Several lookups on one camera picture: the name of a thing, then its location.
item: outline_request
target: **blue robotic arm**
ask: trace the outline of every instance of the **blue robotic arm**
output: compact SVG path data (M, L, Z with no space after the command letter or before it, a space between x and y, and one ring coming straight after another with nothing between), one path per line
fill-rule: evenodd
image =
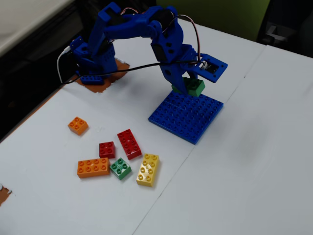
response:
M216 82L227 68L227 64L207 54L201 54L197 63L177 63L197 61L197 53L191 45L183 44L183 31L178 24L174 7L150 7L142 14L120 15L121 9L111 2L98 13L88 43L78 37L71 44L77 64L82 72L89 74L81 78L84 84L103 84L103 74L117 70L112 40L134 37L151 38L151 47L164 77L179 92L188 94L182 75L187 72L192 79L198 75Z

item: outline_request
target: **white table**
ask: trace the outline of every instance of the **white table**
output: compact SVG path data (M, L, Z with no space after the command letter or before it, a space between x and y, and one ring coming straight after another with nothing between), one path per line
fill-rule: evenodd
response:
M192 26L180 23L185 42L195 45ZM204 94L226 102L265 47L205 27L198 30L201 51L229 64L216 84L205 83ZM132 67L155 62L150 43L116 40L116 56ZM102 94L76 83L57 92L0 144L0 183L13 192L0 207L0 234L131 235L198 147L148 121L170 91L160 68L151 67L128 73ZM81 137L67 127L75 116L90 126ZM116 135L128 128L143 153L160 156L154 188L136 184L142 158L128 161ZM205 136L218 138L214 129L209 127ZM122 181L112 173L79 179L77 162L97 158L98 144L106 141L114 141L132 174Z
M73 0L1 0L0 56Z
M313 234L312 67L266 47L134 235Z

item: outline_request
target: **blue lego baseplate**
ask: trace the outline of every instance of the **blue lego baseplate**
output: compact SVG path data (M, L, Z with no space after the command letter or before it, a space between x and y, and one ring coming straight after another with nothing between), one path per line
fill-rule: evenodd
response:
M196 144L223 105L203 94L195 97L172 91L151 114L149 121Z

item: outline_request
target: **red 2x4 brick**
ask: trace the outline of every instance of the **red 2x4 brick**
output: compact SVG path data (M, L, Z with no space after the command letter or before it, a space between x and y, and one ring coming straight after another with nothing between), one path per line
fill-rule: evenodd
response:
M141 150L130 129L117 134L121 144L126 152L128 160L141 155Z

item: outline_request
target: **wire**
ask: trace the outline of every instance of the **wire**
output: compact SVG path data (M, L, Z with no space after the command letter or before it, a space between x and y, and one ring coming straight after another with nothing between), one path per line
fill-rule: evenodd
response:
M121 15L123 15L126 12L126 10L128 10L128 9L133 10L134 12L136 12L138 14L138 11L136 9L134 9L132 7L125 7L124 10L121 12Z
M58 57L58 59L57 59L57 70L58 70L58 75L59 75L61 84L63 83L63 81L62 81L61 74L60 74L60 70L59 70L59 61L60 61L60 58L62 57L62 55L68 53L69 51L70 51L70 46L67 46L67 47L62 51L62 53L59 55L59 57Z
M169 28L169 26L174 22L174 20L177 18L177 17L185 17L187 18L193 25L194 29L195 29L195 32L196 32L196 36L197 36L197 44L198 44L198 62L201 60L201 55L200 55L200 40L199 40L199 35L198 35L198 31L197 31L197 28L196 28L196 24L194 23L194 21L189 17L189 16L186 16L186 15L177 15L175 16L172 21L170 22L170 24L168 25L168 27L163 31L163 33Z
M74 80L71 80L69 82L64 82L64 83L62 83L62 85L76 82L78 79L80 79L82 77L86 77L86 76L101 77L101 76L107 76L107 75L111 75L111 74L118 73L118 72L130 72L130 71L139 70L139 69L143 69L143 68L148 68L148 67L152 67L152 66L158 66L158 65L161 66L161 65L170 65L170 64L174 64L174 63L194 63L194 62L196 62L196 61L195 60L177 60L177 61L174 61L172 63L159 62L159 63L153 63L153 64L148 64L148 65L142 65L142 66L134 67L134 68L127 69L127 70L116 70L116 71L113 71L113 72L107 72L107 73L103 73L103 74L82 75L82 76L76 77Z

